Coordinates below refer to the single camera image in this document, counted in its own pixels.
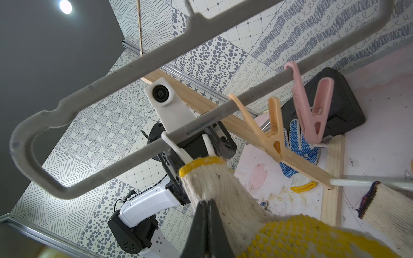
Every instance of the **wooden stick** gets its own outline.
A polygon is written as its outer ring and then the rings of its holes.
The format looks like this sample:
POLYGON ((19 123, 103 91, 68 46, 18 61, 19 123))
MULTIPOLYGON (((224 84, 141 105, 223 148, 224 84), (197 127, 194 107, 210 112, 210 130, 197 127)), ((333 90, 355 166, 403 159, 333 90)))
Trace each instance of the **wooden stick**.
MULTIPOLYGON (((177 81, 175 78, 172 78, 167 73, 161 70, 155 70, 151 72, 150 74, 144 76, 142 80, 148 84, 151 84, 161 77, 165 78, 165 80, 175 90, 176 94, 178 94, 178 96, 185 103, 187 103, 187 106, 189 108, 195 110, 199 114, 208 112, 209 110, 214 109, 218 106, 211 100, 196 93, 194 90, 188 88, 185 84, 177 81)), ((234 115, 230 115, 224 118, 222 120, 222 123, 228 131, 250 142, 252 145, 265 152, 265 148, 261 145, 260 139, 255 136, 254 132, 251 130, 251 128, 247 125, 246 122, 234 115)), ((325 172, 323 169, 317 167, 316 165, 312 164, 308 160, 302 158, 298 154, 294 153, 292 150, 283 148, 282 159, 283 163, 297 170, 303 175, 311 178, 315 182, 318 182, 323 187, 326 187, 327 189, 333 189, 333 186, 330 184, 330 178, 333 178, 332 175, 325 172)))
POLYGON ((142 24, 140 23, 140 0, 136 0, 136 9, 138 10, 140 56, 143 57, 142 24))
MULTIPOLYGON (((202 95, 196 93, 196 91, 188 88, 185 84, 177 81, 176 79, 169 76, 167 73, 161 70, 155 70, 150 74, 141 78, 142 81, 151 84, 158 80, 159 78, 164 77, 165 80, 172 86, 176 94, 187 104, 190 109, 195 110, 199 114, 204 114, 218 105, 213 103, 211 100, 203 97, 202 95)), ((234 115, 227 116, 222 120, 222 123, 227 128, 228 131, 232 132, 236 136, 248 141, 255 147, 264 150, 261 146, 261 143, 255 134, 251 131, 246 122, 239 119, 234 115)))
MULTIPOLYGON (((334 136, 328 144, 325 170, 335 178, 343 176, 345 144, 346 138, 343 135, 334 136)), ((342 187, 334 186, 331 191, 324 189, 320 220, 331 226, 340 226, 341 205, 342 187)))

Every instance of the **work glove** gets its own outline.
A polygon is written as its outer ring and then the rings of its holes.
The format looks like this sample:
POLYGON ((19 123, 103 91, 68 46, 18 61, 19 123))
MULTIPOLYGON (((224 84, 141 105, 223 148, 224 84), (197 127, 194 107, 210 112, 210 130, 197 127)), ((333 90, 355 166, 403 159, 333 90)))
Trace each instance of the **work glove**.
MULTIPOLYGON (((290 139, 288 139, 287 130, 284 128, 284 141, 286 148, 289 148, 309 162, 317 165, 318 159, 320 158, 320 148, 315 148, 306 142, 304 135, 301 134, 298 119, 293 119, 290 122, 290 139)), ((316 187, 316 182, 299 173, 297 170, 290 168, 282 162, 280 162, 280 166, 283 174, 288 178, 292 178, 291 191, 301 193, 316 187)))
POLYGON ((268 213, 221 157, 193 160, 179 170, 179 176, 195 210, 182 257, 204 257, 194 255, 194 246, 201 245, 213 257, 223 252, 221 257, 237 258, 399 257, 371 235, 332 227, 308 215, 268 213), (213 205, 202 205, 211 200, 216 204, 214 209, 213 205))

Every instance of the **black box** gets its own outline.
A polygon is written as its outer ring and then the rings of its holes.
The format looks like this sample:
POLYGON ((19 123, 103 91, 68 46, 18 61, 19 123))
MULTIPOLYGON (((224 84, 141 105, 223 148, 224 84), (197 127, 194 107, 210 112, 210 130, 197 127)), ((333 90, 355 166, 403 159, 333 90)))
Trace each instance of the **black box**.
MULTIPOLYGON (((318 82, 324 77, 334 79, 334 91, 323 137, 344 134, 364 124, 366 117, 349 84, 344 76, 333 68, 324 68, 304 86, 310 106, 313 105, 318 82)), ((290 133, 290 122, 292 119, 297 118, 292 98, 281 107, 281 111, 284 128, 290 133)))

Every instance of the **patterned wallpaper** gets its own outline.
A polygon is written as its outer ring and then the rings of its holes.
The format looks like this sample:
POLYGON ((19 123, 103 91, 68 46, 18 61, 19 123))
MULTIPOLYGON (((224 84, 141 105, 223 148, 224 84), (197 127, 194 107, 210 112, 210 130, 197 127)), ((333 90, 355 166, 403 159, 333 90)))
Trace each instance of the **patterned wallpaper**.
MULTIPOLYGON (((123 35, 139 45, 136 0, 109 0, 123 35)), ((161 0, 141 1, 143 48, 146 51, 170 41, 172 37, 171 5, 161 0)))
MULTIPOLYGON (((136 58, 136 53, 124 50, 110 72, 136 58)), ((220 104, 204 91, 175 78, 220 104)), ((146 86, 138 80, 79 112, 43 168, 63 185, 71 186, 144 147, 147 140, 140 130, 149 134, 159 121, 144 93, 146 86)), ((235 115, 242 118, 239 112, 235 115)), ((233 169, 245 144, 241 139, 234 137, 234 140, 237 153, 228 161, 228 166, 233 169)), ((162 164, 150 159, 72 200, 58 199, 32 182, 12 213, 104 257, 137 257, 124 253, 117 245, 107 220, 117 199, 124 198, 131 189, 143 191, 164 176, 166 172, 162 164)), ((157 214, 161 231, 178 250, 185 245, 192 218, 189 205, 172 207, 157 214)))
MULTIPOLYGON (((131 29, 137 24, 136 19, 128 18, 135 11, 136 3, 133 0, 110 2, 125 38, 134 37, 138 45, 136 30, 131 29)), ((167 5, 165 9, 170 17, 163 15, 165 11, 158 14, 165 19, 167 27, 172 28, 173 37, 185 31, 188 10, 184 0, 141 2, 145 2, 145 6, 167 5)), ((192 0, 191 5, 194 11, 211 18, 239 2, 241 0, 192 0)), ((302 60, 377 14, 378 0, 285 0, 182 55, 173 65, 223 94, 239 94, 281 72, 286 62, 302 60)), ((401 43, 413 32, 412 16, 412 0, 394 0, 393 15, 383 29, 302 75, 303 80, 309 81, 327 66, 345 71, 401 43)), ((292 85, 284 85, 270 95, 284 102, 291 97, 292 85)), ((256 112, 266 110, 270 95, 255 101, 249 108, 256 112)))

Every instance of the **gray wall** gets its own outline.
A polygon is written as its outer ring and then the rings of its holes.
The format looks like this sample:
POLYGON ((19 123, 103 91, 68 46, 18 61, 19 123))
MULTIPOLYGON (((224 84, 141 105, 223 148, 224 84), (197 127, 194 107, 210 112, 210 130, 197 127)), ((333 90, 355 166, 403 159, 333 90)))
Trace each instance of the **gray wall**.
MULTIPOLYGON (((0 8, 0 215, 10 212, 30 181, 9 154, 10 134, 25 118, 104 76, 123 51, 122 32, 107 0, 4 1, 0 8)), ((40 164, 63 129, 35 145, 40 164)))

